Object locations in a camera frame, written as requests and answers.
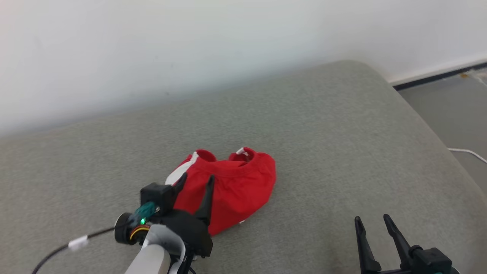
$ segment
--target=black cable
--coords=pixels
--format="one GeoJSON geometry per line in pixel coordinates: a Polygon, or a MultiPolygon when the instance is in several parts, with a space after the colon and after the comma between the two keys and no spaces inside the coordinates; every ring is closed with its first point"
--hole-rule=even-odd
{"type": "MultiPolygon", "coordinates": [[[[113,231],[117,228],[121,228],[121,227],[124,227],[128,224],[132,223],[132,221],[129,221],[127,223],[124,223],[124,224],[121,224],[121,225],[117,225],[117,226],[114,226],[114,227],[110,227],[110,228],[106,228],[106,229],[103,229],[103,230],[100,230],[100,231],[97,231],[95,233],[92,233],[92,234],[88,234],[87,235],[87,238],[88,239],[91,239],[93,237],[96,237],[96,236],[99,236],[99,235],[102,235],[102,234],[105,234],[107,232],[110,232],[110,231],[113,231]]],[[[59,252],[65,250],[65,249],[68,249],[68,244],[65,244],[63,246],[60,246],[58,247],[56,250],[52,251],[51,253],[49,253],[47,256],[45,256],[36,266],[36,268],[34,268],[34,270],[32,271],[32,274],[36,274],[39,269],[50,259],[52,258],[54,255],[58,254],[59,252]]]]}
{"type": "Polygon", "coordinates": [[[45,256],[36,266],[36,268],[34,268],[34,270],[32,271],[32,274],[36,274],[37,271],[39,271],[39,269],[47,262],[47,260],[49,260],[51,257],[53,257],[54,255],[58,254],[59,252],[65,250],[68,248],[68,244],[65,244],[61,247],[59,247],[58,249],[52,251],[51,253],[49,253],[49,255],[45,256]]]}

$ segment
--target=floor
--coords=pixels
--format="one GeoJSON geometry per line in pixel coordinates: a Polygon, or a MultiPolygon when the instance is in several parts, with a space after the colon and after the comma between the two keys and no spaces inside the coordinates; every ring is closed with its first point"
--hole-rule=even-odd
{"type": "MultiPolygon", "coordinates": [[[[469,149],[487,159],[487,69],[399,91],[449,148],[469,149]]],[[[487,195],[487,164],[452,152],[487,195]]]]}

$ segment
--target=baseboard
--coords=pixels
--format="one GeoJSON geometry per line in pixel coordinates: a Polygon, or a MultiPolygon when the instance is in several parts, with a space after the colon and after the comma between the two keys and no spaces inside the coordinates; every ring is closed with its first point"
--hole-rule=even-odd
{"type": "Polygon", "coordinates": [[[467,72],[469,70],[479,70],[479,69],[483,69],[483,68],[487,68],[487,62],[480,63],[480,64],[476,64],[476,65],[473,65],[473,66],[467,66],[467,67],[464,67],[464,68],[460,68],[460,69],[448,71],[448,72],[445,72],[445,73],[433,75],[433,76],[430,76],[430,77],[426,77],[426,78],[422,78],[422,79],[418,79],[418,80],[414,80],[414,81],[410,81],[410,82],[406,82],[406,83],[402,83],[402,84],[393,86],[393,88],[396,89],[397,91],[400,91],[400,90],[407,89],[407,88],[410,88],[410,87],[414,87],[414,86],[417,86],[417,85],[422,85],[422,84],[426,84],[426,83],[429,83],[429,82],[441,80],[443,78],[455,76],[457,74],[464,73],[464,72],[467,72]]]}

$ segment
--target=gray couch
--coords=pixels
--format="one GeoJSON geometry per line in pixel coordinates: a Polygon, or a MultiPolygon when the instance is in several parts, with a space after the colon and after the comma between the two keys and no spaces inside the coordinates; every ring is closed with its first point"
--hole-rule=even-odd
{"type": "MultiPolygon", "coordinates": [[[[487,269],[479,187],[378,73],[341,61],[0,141],[0,272],[29,273],[53,248],[133,212],[140,188],[195,149],[223,159],[242,146],[274,157],[274,192],[214,237],[211,257],[193,264],[198,274],[359,273],[356,215],[375,258],[395,269],[384,213],[462,274],[487,269]]],[[[105,235],[40,273],[123,273],[138,250],[105,235]]]]}

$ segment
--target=white stripe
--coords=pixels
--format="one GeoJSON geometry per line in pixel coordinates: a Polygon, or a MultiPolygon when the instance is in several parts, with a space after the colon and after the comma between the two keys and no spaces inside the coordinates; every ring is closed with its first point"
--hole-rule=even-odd
{"type": "Polygon", "coordinates": [[[237,150],[236,154],[237,155],[243,154],[245,156],[248,156],[248,153],[245,152],[245,149],[244,148],[241,148],[241,149],[237,150]]]}
{"type": "Polygon", "coordinates": [[[186,172],[190,166],[192,166],[194,163],[196,163],[196,159],[198,157],[199,157],[198,153],[196,151],[193,152],[191,159],[189,161],[187,161],[186,163],[180,165],[171,174],[169,174],[169,176],[166,179],[166,182],[164,184],[166,184],[166,185],[175,184],[179,180],[179,178],[181,178],[183,173],[186,172]]]}

